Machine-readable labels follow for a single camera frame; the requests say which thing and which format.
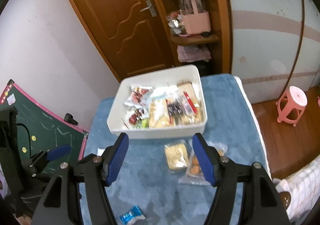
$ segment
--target folded pink cloth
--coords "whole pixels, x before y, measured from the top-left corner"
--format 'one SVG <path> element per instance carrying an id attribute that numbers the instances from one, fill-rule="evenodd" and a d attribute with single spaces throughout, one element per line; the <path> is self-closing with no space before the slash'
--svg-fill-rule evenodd
<path id="1" fill-rule="evenodd" d="M 192 45 L 177 47 L 178 60 L 180 62 L 209 61 L 210 51 L 206 45 Z"/>

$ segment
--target door handle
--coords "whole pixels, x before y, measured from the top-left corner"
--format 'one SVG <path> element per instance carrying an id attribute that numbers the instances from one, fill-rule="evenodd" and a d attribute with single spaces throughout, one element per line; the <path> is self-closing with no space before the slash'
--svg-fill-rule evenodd
<path id="1" fill-rule="evenodd" d="M 152 17 L 156 17 L 156 16 L 157 16 L 157 13 L 156 13 L 156 10 L 153 8 L 151 1 L 150 1 L 150 0 L 147 0 L 146 3 L 147 3 L 147 6 L 148 6 L 148 7 L 145 7 L 145 8 L 143 8 L 143 9 L 141 9 L 140 12 L 143 12 L 143 11 L 149 9 Z"/>

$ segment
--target wooden shelf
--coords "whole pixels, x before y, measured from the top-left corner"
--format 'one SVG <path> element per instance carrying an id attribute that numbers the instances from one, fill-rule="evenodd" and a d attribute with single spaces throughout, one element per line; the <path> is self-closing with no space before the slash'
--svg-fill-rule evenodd
<path id="1" fill-rule="evenodd" d="M 189 46 L 189 45 L 198 45 L 198 44 L 206 44 L 206 43 L 213 43 L 217 42 L 219 39 L 214 34 L 210 35 L 209 37 L 180 37 L 180 36 L 171 36 L 171 41 L 174 44 L 181 45 L 181 46 Z"/>

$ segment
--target pink bag handle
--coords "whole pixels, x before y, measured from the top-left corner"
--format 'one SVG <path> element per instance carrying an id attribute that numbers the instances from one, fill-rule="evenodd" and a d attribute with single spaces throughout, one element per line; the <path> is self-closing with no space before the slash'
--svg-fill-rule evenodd
<path id="1" fill-rule="evenodd" d="M 193 13 L 194 14 L 198 14 L 198 8 L 197 8 L 196 0 L 191 0 L 191 4 L 192 4 Z"/>

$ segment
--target white plastic bin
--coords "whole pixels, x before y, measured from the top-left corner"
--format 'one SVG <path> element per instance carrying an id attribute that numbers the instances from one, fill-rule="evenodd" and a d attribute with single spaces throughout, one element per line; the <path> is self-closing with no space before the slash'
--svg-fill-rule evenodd
<path id="1" fill-rule="evenodd" d="M 126 115 L 126 106 L 124 102 L 130 95 L 130 86 L 171 86 L 182 82 L 192 82 L 199 87 L 199 98 L 202 105 L 203 122 L 200 124 L 164 127 L 164 128 L 146 128 L 146 129 L 127 129 L 123 123 Z M 204 102 L 200 75 L 197 67 L 187 65 L 167 70 L 159 70 L 131 78 L 125 78 L 120 83 L 116 97 L 113 101 L 109 117 L 107 119 L 108 127 L 112 134 L 120 135 L 121 132 L 128 134 L 130 139 L 151 139 L 151 138 L 178 138 L 191 137 L 195 133 L 203 133 L 207 123 L 207 109 Z"/>

